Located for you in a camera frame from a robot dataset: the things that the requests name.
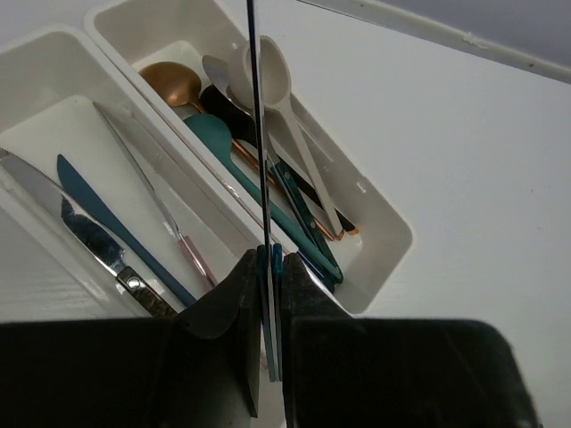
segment gold spoon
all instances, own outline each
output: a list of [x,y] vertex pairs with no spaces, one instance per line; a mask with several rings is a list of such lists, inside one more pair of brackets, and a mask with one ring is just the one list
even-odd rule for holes
[[205,113],[199,98],[203,82],[186,65],[156,62],[142,69],[139,74],[170,107],[190,104],[200,113]]
[[[189,104],[200,113],[206,112],[200,102],[203,82],[198,74],[186,65],[178,62],[156,62],[143,68],[139,74],[169,107]],[[232,145],[250,168],[257,169],[260,166],[256,157],[238,141],[233,139]],[[274,177],[270,177],[269,181],[278,191],[283,192]],[[334,241],[331,232],[316,218],[315,224],[329,241]]]

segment white wall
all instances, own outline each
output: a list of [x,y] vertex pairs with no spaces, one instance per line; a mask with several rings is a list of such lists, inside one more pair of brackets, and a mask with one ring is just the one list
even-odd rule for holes
[[568,0],[385,0],[477,37],[571,66]]

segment utensil compartment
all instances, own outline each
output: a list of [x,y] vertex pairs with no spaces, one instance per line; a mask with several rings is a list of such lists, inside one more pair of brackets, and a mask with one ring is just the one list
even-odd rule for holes
[[[0,53],[0,70],[0,96],[4,100],[0,105],[0,147],[58,184],[56,158],[63,154],[141,244],[196,298],[208,290],[169,234],[159,209],[93,101],[132,112],[153,136],[130,125],[123,133],[181,232],[193,240],[218,280],[228,274],[244,251],[261,241],[257,225],[244,215],[219,180],[82,33],[56,26],[8,45]],[[95,299],[103,305],[109,299],[132,300],[125,292],[118,292],[113,277],[65,225],[43,210],[1,168],[0,181],[3,189],[63,242],[75,259],[88,266],[101,291],[92,292]],[[125,262],[173,308],[182,309],[153,271],[118,241],[126,250]],[[82,286],[86,284],[78,278],[78,287]],[[144,314],[134,301],[129,305],[131,309],[126,309],[124,316]]]
[[[236,46],[244,41],[245,31],[238,29],[223,6],[213,0],[123,0],[90,11],[85,24],[87,33],[105,54],[204,165],[236,191],[246,210],[261,225],[261,209],[253,198],[138,75],[143,67],[155,62],[180,62],[200,76],[204,89],[210,82],[202,67],[203,55],[228,61]],[[335,206],[360,230],[357,235],[345,233],[341,241],[329,245],[344,274],[344,282],[337,285],[335,296],[350,312],[361,313],[412,245],[412,233],[401,215],[351,161],[347,154],[351,142],[336,142],[299,98],[294,95],[292,101]],[[293,142],[271,117],[269,130],[279,154],[307,179]],[[235,153],[232,159],[246,175],[257,177]],[[280,208],[286,206],[274,193],[272,201]],[[310,202],[309,205],[327,225],[322,211]],[[286,252],[297,250],[275,223],[272,234]]]

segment butter knife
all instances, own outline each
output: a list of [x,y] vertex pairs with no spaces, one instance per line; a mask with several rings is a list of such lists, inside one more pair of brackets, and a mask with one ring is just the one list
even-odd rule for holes
[[149,314],[153,317],[174,317],[177,314],[132,267],[125,264],[125,249],[54,181],[15,154],[2,149],[0,165],[44,209],[60,220]]

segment white measuring spoon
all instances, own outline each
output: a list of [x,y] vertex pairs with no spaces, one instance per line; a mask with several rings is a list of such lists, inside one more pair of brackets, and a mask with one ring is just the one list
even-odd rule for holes
[[[270,37],[261,36],[260,43],[260,71],[264,106],[268,111],[280,115],[285,122],[287,130],[302,156],[303,164],[307,169],[313,187],[318,194],[333,231],[336,236],[341,236],[343,234],[343,227],[341,226],[339,217],[337,217],[335,205],[323,183],[318,167],[311,155],[310,148],[305,142],[302,130],[292,110],[292,78],[286,64],[286,59],[279,50],[276,42]],[[240,45],[232,54],[228,63],[228,77],[232,94],[241,104],[252,109],[252,61],[250,46],[247,42]]]

